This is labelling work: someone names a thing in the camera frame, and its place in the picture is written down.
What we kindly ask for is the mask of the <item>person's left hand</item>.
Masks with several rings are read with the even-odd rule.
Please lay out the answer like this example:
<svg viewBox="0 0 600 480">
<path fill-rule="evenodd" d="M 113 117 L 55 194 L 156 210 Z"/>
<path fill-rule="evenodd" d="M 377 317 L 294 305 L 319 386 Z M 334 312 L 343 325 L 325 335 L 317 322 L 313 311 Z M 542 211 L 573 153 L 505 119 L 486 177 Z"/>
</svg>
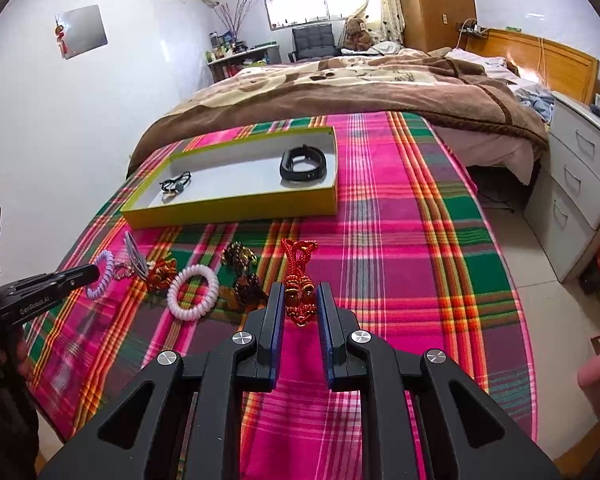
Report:
<svg viewBox="0 0 600 480">
<path fill-rule="evenodd" d="M 23 327 L 12 327 L 0 339 L 0 366 L 11 365 L 17 373 L 30 382 L 32 378 L 32 362 L 24 340 Z"/>
</svg>

